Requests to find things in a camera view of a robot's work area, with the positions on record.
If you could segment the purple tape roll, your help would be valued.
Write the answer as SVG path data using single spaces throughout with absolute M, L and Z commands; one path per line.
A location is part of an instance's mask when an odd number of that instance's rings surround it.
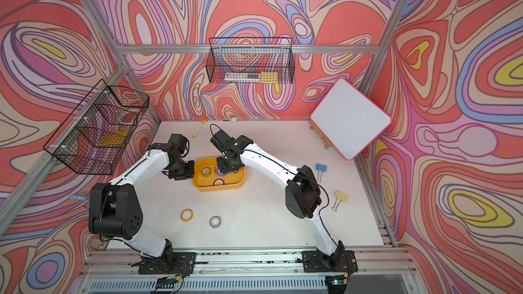
M 224 180 L 223 179 L 216 179 L 214 182 L 213 182 L 213 186 L 223 186 L 225 184 Z

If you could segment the yellow-green tape roll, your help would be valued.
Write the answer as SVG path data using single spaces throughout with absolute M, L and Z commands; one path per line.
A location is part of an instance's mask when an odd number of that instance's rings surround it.
M 212 174 L 212 171 L 211 171 L 211 169 L 209 167 L 205 167 L 201 171 L 201 175 L 203 177 L 209 177 L 211 174 Z

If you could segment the yellow plastic storage box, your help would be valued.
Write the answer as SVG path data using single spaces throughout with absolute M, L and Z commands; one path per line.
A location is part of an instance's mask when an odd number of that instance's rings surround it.
M 203 177 L 201 171 L 209 167 L 212 174 L 209 177 Z M 192 185 L 201 192 L 224 191 L 241 188 L 245 183 L 245 170 L 236 173 L 220 174 L 217 168 L 217 157 L 206 157 L 195 162 L 195 176 L 192 179 Z M 216 179 L 223 179 L 223 186 L 213 186 Z

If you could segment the orange tape roll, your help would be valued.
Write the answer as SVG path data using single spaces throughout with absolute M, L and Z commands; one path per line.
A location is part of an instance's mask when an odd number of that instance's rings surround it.
M 181 212 L 180 219 L 183 222 L 189 222 L 189 221 L 191 221 L 193 219 L 193 216 L 194 216 L 193 210 L 188 208 L 188 209 L 184 209 Z

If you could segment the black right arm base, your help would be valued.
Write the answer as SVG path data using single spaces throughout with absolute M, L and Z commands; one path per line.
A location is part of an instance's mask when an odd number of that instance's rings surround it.
M 352 275 L 359 270 L 354 251 L 352 250 L 343 252 L 338 250 L 331 256 L 327 256 L 318 250 L 302 251 L 301 258 L 298 258 L 296 262 L 302 264 L 306 273 L 342 272 Z

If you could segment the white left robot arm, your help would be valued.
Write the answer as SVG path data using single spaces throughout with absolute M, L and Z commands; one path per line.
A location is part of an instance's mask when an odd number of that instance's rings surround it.
M 136 250 L 146 261 L 174 263 L 172 244 L 145 225 L 138 194 L 157 174 L 170 180 L 189 180 L 193 161 L 185 161 L 189 140 L 172 134 L 166 143 L 150 145 L 127 171 L 90 191 L 89 231 L 101 240 L 117 240 Z

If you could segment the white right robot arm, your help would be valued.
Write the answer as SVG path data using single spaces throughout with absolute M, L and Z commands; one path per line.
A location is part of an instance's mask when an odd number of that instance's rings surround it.
M 287 210 L 303 220 L 314 237 L 320 268 L 348 272 L 351 259 L 324 218 L 325 207 L 321 201 L 324 188 L 316 181 L 313 170 L 306 165 L 292 166 L 269 155 L 246 136 L 234 138 L 222 128 L 211 134 L 212 145 L 221 153 L 217 158 L 219 171 L 231 174 L 250 167 L 275 182 L 285 192 Z

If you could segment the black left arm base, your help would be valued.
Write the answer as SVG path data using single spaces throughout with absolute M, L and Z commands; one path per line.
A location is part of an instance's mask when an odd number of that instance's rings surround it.
M 195 252 L 175 252 L 167 249 L 160 257 L 142 257 L 132 264 L 138 267 L 139 274 L 177 274 L 188 276 L 193 273 L 196 264 Z

